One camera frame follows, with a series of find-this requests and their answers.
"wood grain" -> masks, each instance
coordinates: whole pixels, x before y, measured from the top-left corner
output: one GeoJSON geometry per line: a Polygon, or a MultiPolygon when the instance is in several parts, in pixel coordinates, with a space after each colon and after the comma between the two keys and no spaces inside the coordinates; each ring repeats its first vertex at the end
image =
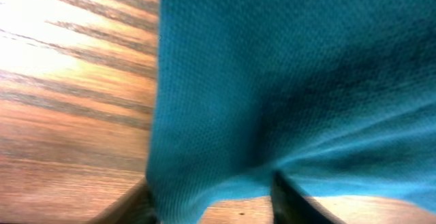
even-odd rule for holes
{"type": "MultiPolygon", "coordinates": [[[[0,223],[86,223],[144,177],[158,5],[0,0],[0,223]]],[[[349,223],[436,223],[388,199],[320,201],[349,223]]],[[[270,220],[260,198],[218,203],[202,223],[270,220]]]]}

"brown wood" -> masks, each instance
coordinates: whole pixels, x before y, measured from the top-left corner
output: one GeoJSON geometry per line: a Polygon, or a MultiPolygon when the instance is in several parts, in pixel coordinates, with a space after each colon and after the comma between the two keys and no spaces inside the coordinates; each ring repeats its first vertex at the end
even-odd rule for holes
{"type": "MultiPolygon", "coordinates": [[[[0,222],[86,223],[143,178],[158,1],[0,0],[0,222]]],[[[350,223],[436,223],[392,200],[322,203],[350,223]]],[[[202,223],[270,218],[260,198],[202,223]]]]}

